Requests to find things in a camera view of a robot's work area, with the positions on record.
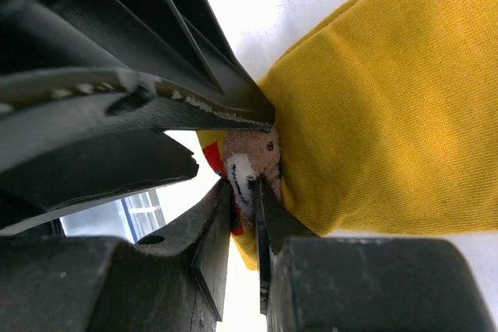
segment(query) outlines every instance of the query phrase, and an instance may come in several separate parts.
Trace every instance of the screw hole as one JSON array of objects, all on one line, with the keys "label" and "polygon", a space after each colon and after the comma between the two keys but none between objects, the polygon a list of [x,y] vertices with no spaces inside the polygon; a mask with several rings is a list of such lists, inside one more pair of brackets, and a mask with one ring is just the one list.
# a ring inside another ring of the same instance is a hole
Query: screw hole
[{"label": "screw hole", "polygon": [[162,243],[163,241],[164,241],[164,238],[162,236],[151,235],[151,236],[142,237],[137,244],[138,245],[153,245],[153,244]]}]

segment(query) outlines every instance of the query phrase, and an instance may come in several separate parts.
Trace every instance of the stuffed toy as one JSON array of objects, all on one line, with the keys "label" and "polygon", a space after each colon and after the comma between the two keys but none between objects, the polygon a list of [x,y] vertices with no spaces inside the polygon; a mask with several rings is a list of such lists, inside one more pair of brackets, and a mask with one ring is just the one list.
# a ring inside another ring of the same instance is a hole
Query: stuffed toy
[{"label": "stuffed toy", "polygon": [[498,231],[497,25],[497,0],[350,0],[258,83],[270,134],[200,131],[246,265],[259,175],[321,236]]}]

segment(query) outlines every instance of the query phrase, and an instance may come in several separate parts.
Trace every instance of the white background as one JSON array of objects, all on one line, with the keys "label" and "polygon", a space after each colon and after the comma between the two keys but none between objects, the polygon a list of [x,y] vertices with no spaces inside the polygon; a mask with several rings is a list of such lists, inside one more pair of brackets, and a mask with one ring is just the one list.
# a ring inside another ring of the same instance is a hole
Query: white background
[{"label": "white background", "polygon": [[[260,79],[275,60],[324,17],[347,0],[209,0],[235,55],[254,79]],[[192,181],[158,190],[167,222],[190,208],[216,182],[195,134],[169,132],[195,152],[201,165]],[[498,320],[498,234],[455,236],[451,240],[468,258],[495,320]],[[259,315],[258,274],[245,269],[230,246],[225,312],[219,332],[266,330]]]}]

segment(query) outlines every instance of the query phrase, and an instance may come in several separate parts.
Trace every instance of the yellow fabric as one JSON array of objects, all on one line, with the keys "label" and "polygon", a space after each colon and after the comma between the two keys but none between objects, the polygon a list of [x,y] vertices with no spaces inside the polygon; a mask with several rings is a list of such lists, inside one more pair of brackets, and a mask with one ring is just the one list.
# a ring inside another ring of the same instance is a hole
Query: yellow fabric
[{"label": "yellow fabric", "polygon": [[259,84],[319,235],[498,230],[498,0],[351,0]]}]

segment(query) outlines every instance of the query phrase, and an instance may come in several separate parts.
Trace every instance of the plush toy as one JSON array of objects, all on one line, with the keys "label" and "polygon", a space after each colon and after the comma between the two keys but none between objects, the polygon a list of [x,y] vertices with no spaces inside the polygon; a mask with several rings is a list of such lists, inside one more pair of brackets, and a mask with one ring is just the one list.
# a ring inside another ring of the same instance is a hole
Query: plush toy
[{"label": "plush toy", "polygon": [[234,211],[231,231],[237,238],[236,243],[246,265],[255,268],[254,182],[263,176],[277,198],[281,198],[279,135],[275,126],[269,134],[256,131],[214,134],[219,137],[203,151],[209,165],[220,176],[227,178],[232,186]]}]

